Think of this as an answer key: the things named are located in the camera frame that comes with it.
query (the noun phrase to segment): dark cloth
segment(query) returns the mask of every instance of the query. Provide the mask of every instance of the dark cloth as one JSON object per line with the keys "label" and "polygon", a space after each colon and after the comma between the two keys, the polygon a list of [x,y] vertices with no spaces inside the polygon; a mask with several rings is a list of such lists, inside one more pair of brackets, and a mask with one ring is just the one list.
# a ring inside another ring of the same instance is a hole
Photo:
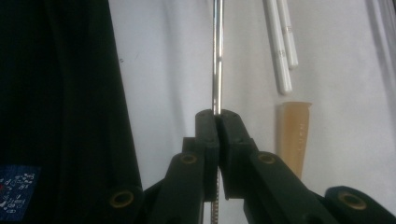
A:
{"label": "dark cloth", "polygon": [[107,0],[0,1],[3,164],[41,167],[20,223],[80,223],[141,188]]}

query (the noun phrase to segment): black plastic part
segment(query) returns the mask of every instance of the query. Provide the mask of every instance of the black plastic part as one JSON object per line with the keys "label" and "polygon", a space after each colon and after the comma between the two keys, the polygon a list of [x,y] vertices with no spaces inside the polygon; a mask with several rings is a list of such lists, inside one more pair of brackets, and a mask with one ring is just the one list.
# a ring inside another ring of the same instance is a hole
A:
{"label": "black plastic part", "polygon": [[325,202],[329,211],[348,224],[395,224],[396,217],[366,194],[348,187],[328,189]]}
{"label": "black plastic part", "polygon": [[[249,159],[246,207],[254,217],[270,219],[267,223],[338,223],[277,155],[253,152]],[[258,208],[269,217],[258,214]]]}
{"label": "black plastic part", "polygon": [[216,120],[212,110],[204,110],[195,116],[194,151],[205,155],[205,201],[213,202],[217,196],[217,179],[219,169],[219,137]]}
{"label": "black plastic part", "polygon": [[221,110],[218,119],[221,145],[219,166],[224,184],[225,197],[244,198],[244,183],[248,173],[248,155],[257,150],[239,115]]}
{"label": "black plastic part", "polygon": [[204,156],[193,152],[180,153],[172,159],[148,223],[201,223],[204,164]]}

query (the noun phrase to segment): white plastic rod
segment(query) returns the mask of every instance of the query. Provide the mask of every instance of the white plastic rod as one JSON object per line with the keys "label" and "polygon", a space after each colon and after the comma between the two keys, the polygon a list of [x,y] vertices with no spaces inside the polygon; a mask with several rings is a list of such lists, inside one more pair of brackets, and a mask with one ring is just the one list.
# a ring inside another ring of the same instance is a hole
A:
{"label": "white plastic rod", "polygon": [[282,29],[280,26],[279,14],[276,0],[267,0],[268,11],[271,23],[271,33],[273,36],[273,46],[275,50],[276,73],[279,79],[280,93],[286,95],[292,92],[288,59],[286,57],[285,44],[283,42]]}
{"label": "white plastic rod", "polygon": [[283,40],[285,42],[286,55],[288,57],[289,69],[298,66],[297,51],[294,44],[293,29],[291,28],[289,7],[287,0],[276,0],[279,10],[280,24],[282,26]]}

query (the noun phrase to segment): white background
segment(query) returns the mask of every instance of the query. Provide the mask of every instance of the white background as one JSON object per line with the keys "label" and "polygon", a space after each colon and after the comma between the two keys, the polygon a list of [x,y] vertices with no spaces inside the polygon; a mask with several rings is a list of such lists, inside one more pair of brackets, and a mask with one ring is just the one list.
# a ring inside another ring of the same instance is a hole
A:
{"label": "white background", "polygon": [[[282,96],[265,1],[225,0],[223,108],[242,117],[260,150],[275,152],[278,106],[312,103],[303,182],[321,195],[334,186],[359,189],[396,214],[388,2],[289,0],[300,64],[290,72],[293,93]],[[213,1],[109,3],[146,189],[165,176],[182,138],[194,136],[195,114],[211,107]],[[220,196],[219,223],[247,223],[242,204]]]}

